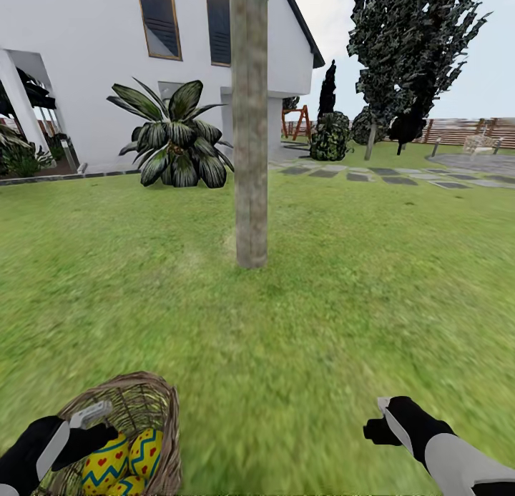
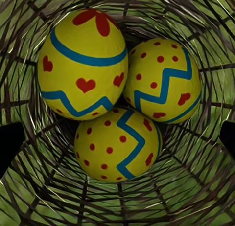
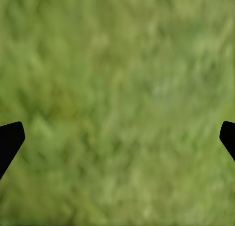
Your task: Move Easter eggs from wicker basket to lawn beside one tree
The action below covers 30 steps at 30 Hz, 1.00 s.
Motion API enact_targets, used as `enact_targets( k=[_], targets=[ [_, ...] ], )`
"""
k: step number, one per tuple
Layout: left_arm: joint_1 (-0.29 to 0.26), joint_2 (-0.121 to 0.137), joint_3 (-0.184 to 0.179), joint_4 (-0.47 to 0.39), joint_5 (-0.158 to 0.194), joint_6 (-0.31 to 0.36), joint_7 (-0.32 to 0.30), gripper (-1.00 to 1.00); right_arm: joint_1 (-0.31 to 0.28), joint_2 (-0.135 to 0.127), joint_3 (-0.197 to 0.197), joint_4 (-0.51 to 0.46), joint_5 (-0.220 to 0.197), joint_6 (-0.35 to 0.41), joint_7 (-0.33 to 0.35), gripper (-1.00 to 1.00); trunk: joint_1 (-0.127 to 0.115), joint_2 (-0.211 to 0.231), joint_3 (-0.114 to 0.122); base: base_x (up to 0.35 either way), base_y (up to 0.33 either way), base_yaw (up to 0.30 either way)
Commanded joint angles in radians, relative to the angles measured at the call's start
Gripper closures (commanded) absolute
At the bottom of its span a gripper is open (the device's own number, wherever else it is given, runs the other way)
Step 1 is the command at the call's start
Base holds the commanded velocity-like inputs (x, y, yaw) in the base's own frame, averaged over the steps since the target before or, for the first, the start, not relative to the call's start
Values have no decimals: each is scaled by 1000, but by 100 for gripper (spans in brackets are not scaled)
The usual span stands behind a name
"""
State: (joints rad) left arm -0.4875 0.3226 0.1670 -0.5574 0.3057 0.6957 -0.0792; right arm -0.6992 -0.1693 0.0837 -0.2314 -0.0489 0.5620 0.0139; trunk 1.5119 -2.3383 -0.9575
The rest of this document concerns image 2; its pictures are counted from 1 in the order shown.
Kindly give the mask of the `easter egg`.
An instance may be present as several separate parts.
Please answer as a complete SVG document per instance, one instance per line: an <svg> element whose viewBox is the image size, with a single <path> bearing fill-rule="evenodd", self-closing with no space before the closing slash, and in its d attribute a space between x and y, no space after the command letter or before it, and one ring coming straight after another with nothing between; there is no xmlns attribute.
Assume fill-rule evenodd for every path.
<svg viewBox="0 0 235 226"><path fill-rule="evenodd" d="M93 180L110 184L130 181L149 173L162 153L163 131L157 125L117 101L102 116L77 122L71 147L75 156L71 157Z"/></svg>
<svg viewBox="0 0 235 226"><path fill-rule="evenodd" d="M178 42L146 40L128 52L125 102L156 123L176 124L200 106L202 83L195 59Z"/></svg>
<svg viewBox="0 0 235 226"><path fill-rule="evenodd" d="M71 12L47 36L38 57L45 104L75 122L107 113L125 89L128 52L120 28L104 11Z"/></svg>

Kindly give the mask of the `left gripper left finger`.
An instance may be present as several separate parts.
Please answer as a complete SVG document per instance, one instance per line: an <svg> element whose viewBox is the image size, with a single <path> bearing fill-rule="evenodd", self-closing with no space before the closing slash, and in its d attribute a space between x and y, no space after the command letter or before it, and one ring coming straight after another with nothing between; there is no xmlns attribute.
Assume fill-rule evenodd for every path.
<svg viewBox="0 0 235 226"><path fill-rule="evenodd" d="M26 139L22 122L0 125L0 179Z"/></svg>

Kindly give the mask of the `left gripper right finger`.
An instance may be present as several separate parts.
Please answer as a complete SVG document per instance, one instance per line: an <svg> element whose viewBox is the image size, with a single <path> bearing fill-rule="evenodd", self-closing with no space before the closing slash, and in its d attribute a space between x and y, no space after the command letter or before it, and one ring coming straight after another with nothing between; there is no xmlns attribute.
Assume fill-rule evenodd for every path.
<svg viewBox="0 0 235 226"><path fill-rule="evenodd" d="M235 123L224 121L219 136L219 141L226 147L230 156L235 159Z"/></svg>

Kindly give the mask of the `wicker basket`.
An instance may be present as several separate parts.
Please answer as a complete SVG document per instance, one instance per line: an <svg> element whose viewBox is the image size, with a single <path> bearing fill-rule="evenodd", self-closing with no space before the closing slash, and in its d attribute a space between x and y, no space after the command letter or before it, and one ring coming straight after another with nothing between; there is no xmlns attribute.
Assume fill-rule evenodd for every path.
<svg viewBox="0 0 235 226"><path fill-rule="evenodd" d="M9 4L12 2L13 0L3 0L0 6L0 13L2 13L8 6ZM232 104L225 104L224 101L224 87L222 89L222 102L219 103L218 102L218 97L217 97L217 91L215 89L215 85L214 85L214 81L213 81L213 71L217 71L217 70L225 70L225 69L231 69L231 73L233 74L233 83L234 83L234 92L235 92L235 76L234 76L234 72L233 72L233 68L235 68L235 63L232 63L230 61L227 49L228 48L234 55L235 55L235 48L234 46L228 41L228 39L224 36L224 34L221 32L219 25L223 25L223 27L226 29L226 31L228 32L229 36L231 36L233 38L233 40L235 41L235 35L232 33L232 31L227 27L227 25L225 24L226 21L233 21L233 23L235 23L235 0L225 0L227 2L227 4L229 5L229 7L231 8L231 10L234 12L233 14L230 15L230 11L228 11L227 9L224 8L224 6L218 1L216 0L219 4L215 3L212 0L203 0L205 2L205 4L207 6L205 6L204 4L200 3L198 0L159 0L160 2L162 2L162 4L156 3L153 0L150 0L151 2L142 2L142 1L138 1L138 0L80 0L79 2L75 3L76 0L65 0L62 1L60 3L54 3L53 5L49 5L50 2L52 0L46 0L44 2L41 2L39 4L35 4L35 2L37 0L23 0L22 3L16 8L17 5L17 1L14 5L14 8L12 10L11 16L6 20L6 22L0 26L0 30L6 25L5 31L3 33L3 36L0 39L0 57L2 57L2 60L0 61L0 69L3 65L3 61L6 59L7 62L5 62L5 72L3 74L2 80L0 81L0 89L2 87L2 85L4 84L4 102L1 103L0 101L0 125L2 126L2 115L1 115L1 111L2 109L4 110L4 115L6 117L6 123L7 124L11 124L11 107L15 107L15 106L19 106L19 112L18 115L20 117L20 122L22 122L23 127L25 129L25 134L26 134L26 139L24 140L24 143L22 144L22 146L19 148L18 152L16 153L18 159L20 162L18 162L16 159L12 160L12 163L9 165L9 168L11 168L13 171L15 171L16 173L19 174L19 176L21 177L21 179L23 180L23 182L25 183L26 187L24 185L22 185L19 181L17 181L15 178L13 178L8 170L6 170L6 175L8 175L11 180L15 182L17 182L19 185L21 185L24 189L26 189L28 192L30 192L31 195L35 196L33 203L30 205L25 198L23 197L23 195L21 194L21 192L19 191L19 189L17 188L17 186L15 185L15 187L17 188L19 194L21 195L21 197L16 194L13 190L10 189L10 186L5 178L5 176L3 176L0 179L0 183L4 185L12 203L6 199L3 195L0 194L0 199L3 199L6 203L8 203L14 210L16 210L16 212L18 213L21 222L19 223L19 226L47 226L41 222L35 221L33 219L30 218L30 216L33 214L33 212L36 212L38 215L40 215L43 219L45 219L48 223L49 226L57 226L54 222L52 222L50 219L53 219L57 222L61 222L63 224L66 224L66 226L82 226L82 223L92 223L95 226L108 226L107 223L114 223L114 224L119 224L122 226L129 226L129 223L147 223L144 226L151 226L152 224L158 223L158 222L169 222L168 224L166 224L165 226L180 226L180 224L182 222L185 222L189 219L192 219L193 217L196 217L198 215L201 214L201 216L196 219L190 226L209 226L221 213L225 212L230 218L231 221L226 222L225 224L222 224L221 226L235 226L235 213L233 213L230 209L232 208L233 205L235 205L235 196L233 196L228 202L228 198L230 196L231 193L233 193L235 191L235 172L232 173L229 177L229 173L232 169L233 166L235 166L235 159L232 158L231 161L224 166L221 170L221 166L226 158L226 156L229 154L229 152L227 151L226 147L223 145L222 142L219 142L219 138L220 136L218 136L216 138L215 141L213 141L213 134L214 134L214 130L216 128L216 125L218 123L218 120L220 118L220 125L221 125L221 121L222 121L222 114L223 114L223 108L226 109L230 109L230 112L228 114L227 120L229 122L233 122L235 123L235 102ZM69 6L65 6L64 5L70 1L74 1L71 5ZM216 16L216 18L219 20L215 20L214 18L208 16L207 14L205 14L204 12L200 11L195 4L193 4L191 1L196 2L197 4L201 5L203 8L206 8L208 10L210 10L211 12L213 12L213 14ZM218 7L222 8L226 14L228 15L227 18L222 19L222 16L218 15L217 12L213 9L213 7L209 4L209 2L217 5ZM105 5L106 3L112 3L111 5ZM25 5L28 5L28 8L19 15L19 18L16 20L16 22L11 26L11 28L15 25L14 30L11 34L11 37L8 38L8 40L6 41L6 36L8 34L8 31L11 29L10 24L11 24L11 20L12 18L20 11L23 10L23 7ZM157 8L152 8L147 6L147 4L152 4L152 5L158 5L160 7L162 7L164 10L163 12L157 10ZM150 172L150 168L155 164L153 164L149 169L149 173L141 176L141 177L136 177L130 181L124 181L124 182L119 182L119 183L113 183L118 185L118 192L113 193L113 192L109 192L108 189L101 189L92 185L89 185L90 181L90 176L87 174L85 177L86 179L82 178L78 173L81 173L80 171L77 171L75 168L79 168L82 169L81 166L79 165L78 162L76 162L75 160L72 159L71 156L75 156L75 153L71 150L71 147L74 148L74 137L75 135L73 134L75 132L76 129L76 125L74 123L73 120L70 120L68 118L63 118L63 116L60 116L59 114L57 114L56 112L54 112L47 104L45 104L44 99L42 98L42 95L39 92L38 89L38 83L37 83L37 61L38 59L31 61L31 59L37 55L37 53L42 49L44 44L41 44L41 42L43 41L43 38L45 36L46 31L50 28L48 35L50 34L50 32L55 28L56 24L58 24L61 20L63 20L68 14L70 14L71 12L74 12L76 10L79 9L83 9L83 8L96 8L98 6L104 6L103 8L98 8L98 10L104 11L106 14L108 14L114 21L115 23L118 25L118 27L120 28L121 33L127 33L133 37L135 37L136 39L140 40L141 43L146 41L146 40L150 40L150 39L154 39L154 38L166 38L166 39L171 39L174 40L176 42L178 42L179 44L181 44L183 47L185 47L187 49L187 51L189 52L187 45L192 49L192 51L199 57L200 59L200 63L199 65L201 66L202 69L199 69L197 61L195 60L196 64L197 64L197 68L198 71L200 73L200 78L201 78L201 83L202 83L202 78L203 78L203 74L205 77L205 88L204 88L204 98L203 101L200 101L200 104L203 105L203 110L202 110L202 114L200 116L200 118L198 119L198 123L194 129L194 131L191 130L191 118L189 118L188 120L182 122L182 123L176 123L176 124L166 124L163 132L162 132L162 138L163 138L163 145L162 145L162 153L159 155L159 157L157 158L157 161L155 163L164 161L168 158L170 159L175 159L177 160L178 163L180 163L179 166L176 166L172 169L169 170L169 168L171 168L173 165L165 167L163 169L158 169L155 172ZM15 9L16 8L16 9ZM124 10L117 10L116 8L124 8ZM28 15L27 14L22 26L15 31L18 21L19 19L29 10L32 9L33 13L32 16L28 19ZM119 14L113 14L113 13L107 13L108 11L111 10L116 10L116 11L124 11L123 13L119 13ZM133 10L139 13L142 13L143 16L131 16L131 15L127 15L127 11L129 10ZM149 16L148 14L146 14L145 12L149 12L152 13L154 15L156 15L155 17L153 16ZM180 20L183 22L181 23L180 21L176 20L175 18L171 17L170 15L167 14L167 12L170 12L174 15L176 15L177 17L180 18ZM61 15L66 14L62 19L57 20ZM199 23L201 23L204 27L202 27L201 25L193 22L192 20L186 18L185 15L195 19L196 21L198 21ZM209 26L207 26L206 24L204 24L199 17L197 16L201 16ZM32 22L37 18L38 20L36 21L36 27L34 29L33 35L25 42L25 39L27 37L28 32L31 29L31 24ZM143 19L143 17L145 18L151 18L153 20L155 20L155 22L153 24L151 24L151 22ZM41 26L36 30L37 28L37 24L39 22L39 19L42 19L42 24ZM176 26L178 26L176 22L178 22L179 24L187 27L190 32L192 33L191 36L187 37L186 34L181 30L181 28L178 26L178 28L180 29L180 31L182 32L182 34L180 32L178 32L174 27L171 27L170 24L168 23L168 21L171 20ZM135 25L129 25L130 23L134 23ZM146 25L149 27L149 29L145 28L144 26L139 25L140 23ZM160 27L164 32L159 31L158 29L155 28L155 25L158 25L158 23L168 27L168 30ZM24 30L27 29L27 32L25 35L24 34ZM45 27L44 32L40 35L42 28ZM226 52L224 52L224 50L221 48L221 46L219 45L219 43L217 42L217 40L214 38L214 36L211 34L210 30L213 30L216 35L220 38L223 47L225 49ZM175 35L178 40L172 38L167 32ZM208 57L206 54L206 51L208 52L208 54L214 59L214 57L209 53L209 51L207 50L207 48L205 47L205 45L202 43L202 41L200 40L199 36L202 36L202 38L207 42L207 44L210 46L210 48L212 48L212 50L216 53L216 55L219 57L219 54L214 50L214 48L212 47L212 45L210 44L208 38L206 37L206 32L209 32L211 35L211 38L213 40L215 40L215 42L218 44L218 46L220 47L220 49L223 51L223 53L226 55L226 57L228 58L228 60L231 62L230 64L222 64L221 66L213 66L209 61L208 61ZM37 35L36 41L34 42L34 46L37 42L37 40L42 36L41 42L39 43L38 47L34 47L32 49L32 52L28 55L29 49L31 48L31 44L32 44L32 40L33 37ZM197 49L197 46L194 46L194 44L191 42L194 39L197 39L201 46L202 46L202 50L208 65L208 68L205 68L203 65L203 61L200 57L199 51ZM15 41L14 47L11 49L11 51L8 53L8 49L9 46L13 43L13 41ZM31 40L31 41L30 41ZM20 57L21 52L22 52L22 48L23 46L30 41L28 50L26 52L26 56L23 59L24 54ZM191 47L190 43L197 49L198 54L194 51L194 49ZM134 48L136 45L139 45L137 43L134 42L130 42L125 40L126 46L130 47L130 48ZM10 71L10 68L12 67L13 62L16 61L16 65L15 65L15 69L12 75L12 79L13 80L13 76L16 70L16 67L18 66L18 62L19 63L23 63L22 69L20 74L18 75L18 79L15 83L15 86L12 89L12 93L9 93L9 88L10 85L8 84L8 73ZM32 78L31 81L29 82L29 87L27 90L27 93L25 95L24 101L22 101L23 95L20 98L20 85L19 85L19 78L21 76L22 70L24 65L26 64L26 69L24 72L24 76L22 79L22 84L24 82L24 78L26 75L26 71L28 70L28 66L32 65L35 67L34 72L32 72ZM211 84L209 84L209 80L207 77L206 72L210 72L210 76L211 76ZM16 98L16 101L13 101L13 95L16 89L16 86L18 85L18 95ZM209 96L208 99L206 97L206 86L208 86L208 91L209 91ZM214 90L216 93L216 102L212 102L212 86L214 86ZM27 95L29 94L29 99L26 100ZM129 107L129 105L125 102L123 96L121 97L121 99L118 100L120 105L124 105L126 107ZM27 122L27 126L25 126L22 118L21 118L21 107L20 105L25 104L26 106L26 122ZM208 138L206 138L205 136L202 136L202 134L205 132L206 128L209 126L210 124L210 120L211 120L211 106L216 106L216 107L221 107L221 114L219 115L216 123L214 124L214 128L210 134L210 136ZM46 120L45 120L45 113L47 114L47 124L46 125ZM204 125L205 123L205 117L207 116L207 123ZM63 122L66 124L67 129L64 128ZM174 133L172 133L174 126L177 126ZM201 134L199 134L199 130L202 126L202 132ZM38 131L38 130L39 131ZM179 130L179 133L175 136L174 134ZM187 133L191 133L191 138L184 143L184 145L179 149L179 145L181 144L182 138L183 136ZM194 138L196 137L196 140L194 141ZM40 140L42 141L42 144L47 152L47 157L50 159L50 161L43 155L43 153L39 150L38 145L36 140ZM198 151L196 152L194 158L189 162L188 165L186 165L189 156L192 152L192 150L194 149L195 145L197 144L197 142L199 141L199 139L202 139L203 141L206 142L205 147L198 153ZM188 146L186 148L185 153L183 154L182 158L178 158L175 156L175 154L177 152L179 152L180 150L183 149L183 147L188 143ZM212 145L212 148L210 150L210 152L204 157L204 159L206 158L204 165L202 167L202 169L195 174L194 172L191 171L191 167L192 164L195 162L195 160L200 156L200 159L202 157L202 155L204 154L207 146ZM32 150L30 149L29 145L31 145L41 164L36 160L35 156L32 153ZM173 150L172 150L173 148ZM216 153L214 155L214 157L207 163L212 151L217 148ZM47 149L53 154L55 161L50 157ZM213 165L216 162L217 157L219 156L219 154L221 152L225 152L222 161L214 175L214 177L209 180L206 184L206 178L208 177L209 173L211 172L211 169L213 167ZM28 153L32 156L32 158L36 161L39 170L32 164ZM37 180L41 183L42 187L40 187L38 184L36 184L33 180L33 178L31 177L29 171L27 170L26 166L24 165L20 155L29 162L31 168L33 169ZM74 161L78 166L71 164L70 162L68 162L64 156L66 156L67 158L71 159L72 161ZM199 161L200 161L199 159ZM49 167L51 167L51 173L49 172L49 170L47 169L44 161L47 162L47 164L49 165ZM207 164L206 164L207 163ZM206 167L209 165L209 169L208 172L204 178L204 181L201 181L199 179L200 174L206 169ZM25 172L25 174L23 174L20 169L19 166L21 166ZM46 173L47 176L44 175L41 167L42 166ZM172 171L176 171L179 168L184 168L180 173L176 174L175 177L170 180L167 184L164 185L160 185L161 182L165 181L166 179L170 178L166 177L160 180L156 180L157 178L159 178L160 176L163 176L165 174L168 174ZM71 175L66 169L68 170L72 170L77 176L79 176L80 179L84 180L85 182L80 182L78 181L75 176ZM163 173L154 176L156 173L165 170ZM42 183L41 180L38 177L38 174L36 172L36 170L38 170L43 178L45 183ZM177 203L168 206L167 203L170 201L170 199L172 199L173 197L176 197L179 194L174 194L173 196L164 199L163 195L168 194L169 192L179 188L174 188L172 190L169 190L165 193L160 192L160 190L162 190L164 187L166 187L167 185L170 185L171 183L180 180L176 179L179 175L181 175L184 171L188 171L189 175L187 176L191 176L190 178L194 178L198 184L202 187L195 195L191 196L191 199L189 201L187 201L182 207L180 207L178 210L171 212L170 209L172 209L172 207L180 202L182 202L183 200L179 200ZM69 184L65 181L59 180L57 178L54 177L55 173L58 173L60 176L70 180L74 185ZM83 173L82 173L83 174ZM138 180L141 180L143 178L146 177L151 177L150 179L143 181L143 182L137 182ZM220 182L218 184L218 186L216 187L216 189L214 189L213 191L210 190L210 187L219 179ZM190 179L189 178L189 179ZM34 191L36 192L36 194L34 194L32 191L30 191L25 179L27 179L30 184L32 185ZM188 179L188 180L189 180ZM187 180L187 181L188 181ZM61 183L65 188L56 185L55 182ZM187 182L186 181L186 182ZM217 195L218 193L229 183L229 187L226 191L226 193L221 197L218 198ZM136 186L141 185L143 183L146 182L150 182L149 184L143 186L143 187L139 187L136 188L135 191L132 192L125 192L125 190L128 189L134 189ZM184 185L186 184L186 182L184 183ZM15 184L15 183L14 183ZM122 185L123 184L129 184L129 185L134 185L130 188L125 188L124 190L122 189ZM48 186L62 190L64 192L67 193L72 193L74 195L76 195L77 197L80 197L80 199L76 199L74 197L71 196L67 196L58 192L54 192L51 189L48 188ZM66 186L69 187L73 187L76 189L79 189L82 191L82 194L74 192L69 190ZM153 188L150 191L141 191L142 189L145 188ZM93 191L104 191L106 193L93 193ZM151 194L153 192L157 193L156 197L145 197L148 194ZM195 202L204 192L206 192L208 195L200 201ZM100 195L100 196L105 196L105 195L118 195L119 197L116 198L104 198L104 199L93 199L88 197L88 193L91 195ZM127 195L130 194L138 194L140 193L140 195L136 196L136 197L125 197ZM62 201L54 199L50 194L59 197L60 199L62 199ZM22 212L18 206L18 203L14 197L14 195L16 195L22 202L24 202L27 207L28 207L28 211L26 213ZM80 207L70 204L68 203L66 200L70 200L73 202L76 202L80 205ZM135 207L135 206L142 206L142 204L137 204L137 205L130 205L130 206L126 206L125 202L129 202L129 201L140 201L142 203L151 201L151 200L157 200L160 199L159 202L154 203L154 204L149 204L147 207L142 208L140 210L126 210L127 208L131 208L131 207ZM92 204L91 202L102 202L102 201L107 201L107 200L120 200L120 206L113 206L112 208L120 208L121 207L121 211L112 211L112 210L108 210L105 207L100 207L98 205ZM56 205L58 208L55 207L51 207L49 206L45 201L51 202L54 205ZM210 201L215 201L215 203L207 208L201 209L206 203L210 202ZM195 203L194 203L195 202ZM55 211L63 220L59 220L53 217L49 217L49 216L45 216L42 215L40 212L38 212L35 208L37 205L41 205L47 208L52 209L53 211ZM162 204L163 205L163 209L150 209L158 204ZM220 206L220 209L215 213L215 215L208 217L204 220L202 220L206 215L208 215L214 208L216 208L217 206ZM69 212L65 209L65 207L70 208L75 210L78 214L76 213L72 213ZM87 207L90 208L94 208L100 211L103 211L103 213L95 213L93 211L91 211L90 209L87 209ZM192 211L190 211L186 216L177 219L176 218L183 212L193 209ZM200 210L201 209L201 210ZM150 212L150 211L158 211L156 213L159 213L161 211L165 211L166 215L159 217L159 218L143 218L143 219L135 219L135 220L128 220L128 218L142 213L142 212ZM72 217L74 217L75 219L77 218L77 224L73 224L70 223L69 221L67 221L62 215L60 215L57 211L60 211L62 213L66 213L68 215L71 215ZM84 212L88 212L90 213L90 216L96 216L100 219L102 219L103 221L98 221L98 220L94 220L92 218L89 218L87 216L85 216L83 213ZM154 213L154 214L156 214ZM153 214L153 215L154 215ZM122 218L123 220L119 220L119 221L112 221L106 217L104 217L104 215L115 215L118 216L120 218Z"/></svg>

